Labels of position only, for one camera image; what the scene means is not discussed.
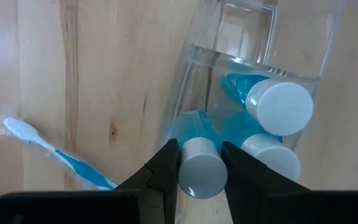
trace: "toothbrush handle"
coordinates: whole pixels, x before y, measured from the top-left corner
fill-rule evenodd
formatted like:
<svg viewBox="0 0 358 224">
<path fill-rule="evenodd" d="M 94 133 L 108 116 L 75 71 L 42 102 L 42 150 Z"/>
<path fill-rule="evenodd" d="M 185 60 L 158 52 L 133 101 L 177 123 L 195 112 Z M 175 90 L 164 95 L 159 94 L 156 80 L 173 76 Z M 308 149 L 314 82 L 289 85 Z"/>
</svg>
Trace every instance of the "toothbrush handle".
<svg viewBox="0 0 358 224">
<path fill-rule="evenodd" d="M 62 150 L 56 149 L 55 154 L 70 167 L 76 175 L 91 182 L 100 190 L 113 190 L 117 184 L 105 178 L 100 172 L 91 167 L 85 161 L 77 159 Z"/>
</svg>

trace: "blue bottle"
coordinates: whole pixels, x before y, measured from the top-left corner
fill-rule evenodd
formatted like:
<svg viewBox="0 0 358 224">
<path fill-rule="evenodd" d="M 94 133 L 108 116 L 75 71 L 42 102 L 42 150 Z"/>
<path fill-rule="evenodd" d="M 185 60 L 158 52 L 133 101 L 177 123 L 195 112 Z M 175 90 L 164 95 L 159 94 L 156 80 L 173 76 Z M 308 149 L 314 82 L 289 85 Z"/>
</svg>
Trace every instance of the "blue bottle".
<svg viewBox="0 0 358 224">
<path fill-rule="evenodd" d="M 255 74 L 228 74 L 221 78 L 221 86 L 229 99 L 274 135 L 301 131 L 313 114 L 310 93 L 295 82 Z"/>
<path fill-rule="evenodd" d="M 200 110 L 183 113 L 174 122 L 172 137 L 181 149 L 178 183 L 183 191 L 195 198 L 220 193 L 227 182 L 227 168 L 212 117 Z"/>
<path fill-rule="evenodd" d="M 221 136 L 284 177 L 299 178 L 301 165 L 298 156 L 282 144 L 282 137 L 266 132 L 246 112 L 236 112 L 225 120 Z"/>
<path fill-rule="evenodd" d="M 221 77 L 225 95 L 232 101 L 245 105 L 250 89 L 258 82 L 269 79 L 263 75 L 228 74 Z"/>
<path fill-rule="evenodd" d="M 265 134 L 280 142 L 282 142 L 283 139 L 281 136 L 275 136 L 265 131 L 263 127 L 245 111 L 238 111 L 230 115 L 230 117 L 222 123 L 220 134 L 223 141 L 229 141 L 239 148 L 241 148 L 242 143 L 247 138 L 255 134 Z"/>
</svg>

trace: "cylindrical cap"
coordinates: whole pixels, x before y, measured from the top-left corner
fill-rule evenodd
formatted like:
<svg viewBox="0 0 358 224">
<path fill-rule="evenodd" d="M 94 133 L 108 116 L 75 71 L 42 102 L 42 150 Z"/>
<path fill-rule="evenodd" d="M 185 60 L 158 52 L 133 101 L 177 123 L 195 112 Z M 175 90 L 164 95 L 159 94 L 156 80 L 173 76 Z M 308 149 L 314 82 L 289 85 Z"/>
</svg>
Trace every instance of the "cylindrical cap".
<svg viewBox="0 0 358 224">
<path fill-rule="evenodd" d="M 246 108 L 267 132 L 287 136 L 309 123 L 313 100 L 309 92 L 296 83 L 267 79 L 250 89 Z"/>
<path fill-rule="evenodd" d="M 301 174 L 298 156 L 269 136 L 255 134 L 242 143 L 241 149 L 288 179 L 296 180 Z"/>
<path fill-rule="evenodd" d="M 192 138 L 184 143 L 178 182 L 186 194 L 195 198 L 214 197 L 224 189 L 227 168 L 212 141 Z"/>
</svg>

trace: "light wooden table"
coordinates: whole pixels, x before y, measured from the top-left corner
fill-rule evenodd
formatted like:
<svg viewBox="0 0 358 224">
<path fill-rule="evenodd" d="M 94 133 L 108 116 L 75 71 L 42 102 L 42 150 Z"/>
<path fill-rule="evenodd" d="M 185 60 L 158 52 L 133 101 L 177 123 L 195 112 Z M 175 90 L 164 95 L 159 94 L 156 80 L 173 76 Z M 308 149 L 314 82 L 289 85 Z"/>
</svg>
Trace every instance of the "light wooden table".
<svg viewBox="0 0 358 224">
<path fill-rule="evenodd" d="M 156 151 L 197 0 L 0 0 L 0 127 L 20 116 L 122 182 Z M 358 1 L 338 40 L 298 155 L 302 184 L 358 189 Z M 54 163 L 0 135 L 0 195 L 75 189 Z M 230 223 L 224 193 L 182 195 L 184 223 Z"/>
</svg>

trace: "plastic wrapper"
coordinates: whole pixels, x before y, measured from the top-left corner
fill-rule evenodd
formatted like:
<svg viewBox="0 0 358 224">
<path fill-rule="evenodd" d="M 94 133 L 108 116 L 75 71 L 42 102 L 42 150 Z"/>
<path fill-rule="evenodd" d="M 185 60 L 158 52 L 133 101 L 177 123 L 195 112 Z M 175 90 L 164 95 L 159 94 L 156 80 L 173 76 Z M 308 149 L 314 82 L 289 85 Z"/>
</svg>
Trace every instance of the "plastic wrapper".
<svg viewBox="0 0 358 224">
<path fill-rule="evenodd" d="M 23 150 L 25 153 L 29 153 L 30 157 L 32 154 L 36 153 L 35 160 L 39 159 L 38 157 L 42 156 L 44 159 L 51 161 L 55 166 L 59 167 L 64 174 L 69 176 L 69 180 L 73 179 L 75 182 L 71 184 L 73 189 L 90 189 L 90 190 L 112 190 L 117 186 L 117 183 L 113 181 L 110 177 L 106 177 L 104 174 L 100 173 L 94 165 L 89 164 L 84 159 L 70 154 L 66 152 L 62 147 L 56 147 L 57 144 L 50 142 L 47 140 L 42 133 L 37 132 L 37 135 L 40 139 L 39 141 L 26 141 L 27 138 L 31 138 L 26 136 L 26 130 L 23 130 L 21 126 L 14 127 L 17 130 L 13 130 L 13 132 L 4 124 L 4 121 L 7 119 L 11 119 L 13 121 L 21 121 L 20 118 L 13 118 L 6 115 L 0 115 L 0 139 L 3 138 L 16 138 L 19 141 L 22 141 Z M 6 157 L 1 156 L 0 162 L 4 162 Z M 97 186 L 95 183 L 103 182 L 103 178 L 106 179 L 105 184 L 108 187 Z"/>
</svg>

